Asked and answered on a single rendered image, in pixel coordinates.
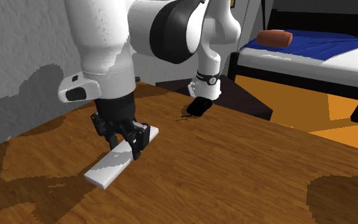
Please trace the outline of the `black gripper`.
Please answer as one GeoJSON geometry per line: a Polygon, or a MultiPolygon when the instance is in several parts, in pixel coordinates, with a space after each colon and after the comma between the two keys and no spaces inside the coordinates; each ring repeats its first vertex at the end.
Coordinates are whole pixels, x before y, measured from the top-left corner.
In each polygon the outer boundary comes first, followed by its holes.
{"type": "Polygon", "coordinates": [[[151,127],[147,123],[139,123],[135,119],[134,93],[117,99],[96,99],[97,112],[91,115],[92,123],[100,137],[109,143],[110,150],[118,145],[116,134],[105,122],[120,122],[119,129],[124,140],[132,149],[132,156],[137,160],[141,152],[149,144],[151,127]]]}

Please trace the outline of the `white flat rectangular block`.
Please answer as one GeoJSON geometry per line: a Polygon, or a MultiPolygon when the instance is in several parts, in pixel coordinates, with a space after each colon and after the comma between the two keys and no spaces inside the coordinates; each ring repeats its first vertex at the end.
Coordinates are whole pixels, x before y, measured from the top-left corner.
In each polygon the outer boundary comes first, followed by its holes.
{"type": "Polygon", "coordinates": [[[133,160],[130,142],[122,140],[86,171],[84,177],[87,181],[105,190],[133,160]]]}

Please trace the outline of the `black bed with blue blanket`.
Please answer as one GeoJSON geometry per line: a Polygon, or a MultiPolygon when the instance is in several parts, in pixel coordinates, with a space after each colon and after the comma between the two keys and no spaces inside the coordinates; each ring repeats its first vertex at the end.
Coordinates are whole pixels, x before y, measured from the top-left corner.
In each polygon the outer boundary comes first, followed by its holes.
{"type": "MultiPolygon", "coordinates": [[[[263,23],[268,29],[293,28],[358,36],[358,14],[273,9],[263,23]]],[[[358,100],[358,48],[327,60],[243,48],[230,55],[227,77],[235,80],[238,75],[358,100]]],[[[350,119],[358,123],[358,105],[350,119]]]]}

